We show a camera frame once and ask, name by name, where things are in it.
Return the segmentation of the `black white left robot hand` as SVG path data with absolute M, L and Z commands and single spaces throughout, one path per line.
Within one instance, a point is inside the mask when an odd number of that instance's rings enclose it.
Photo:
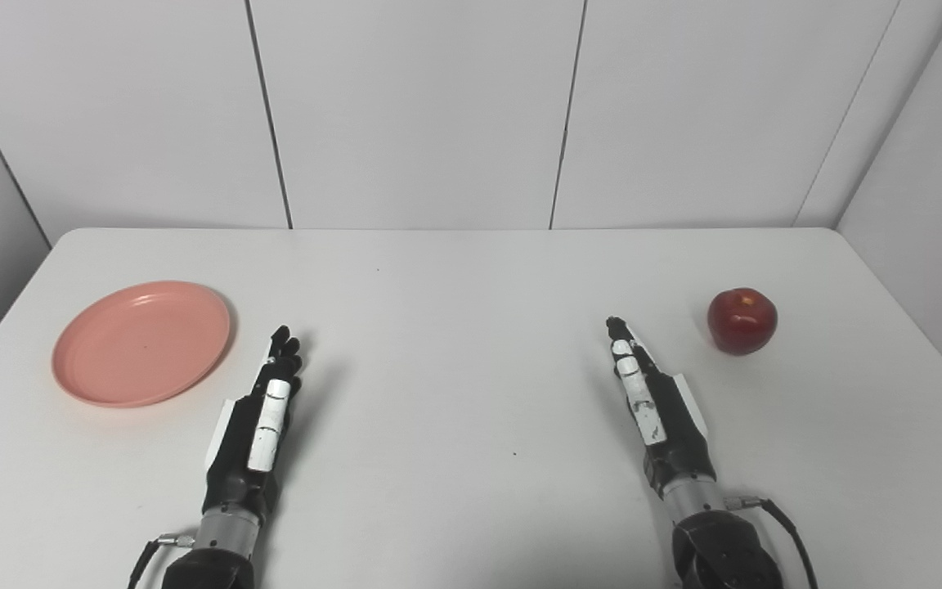
M 290 429 L 291 405 L 302 381 L 299 339 L 281 325 L 269 339 L 249 393 L 228 400 L 214 431 L 202 514 L 245 510 L 264 524 L 276 509 L 278 452 Z

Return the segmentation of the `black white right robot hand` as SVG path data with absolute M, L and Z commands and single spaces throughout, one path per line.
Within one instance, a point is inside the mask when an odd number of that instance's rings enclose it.
M 685 483 L 714 483 L 707 425 L 684 374 L 668 374 L 624 318 L 605 322 L 613 370 L 644 444 L 644 474 L 661 499 Z

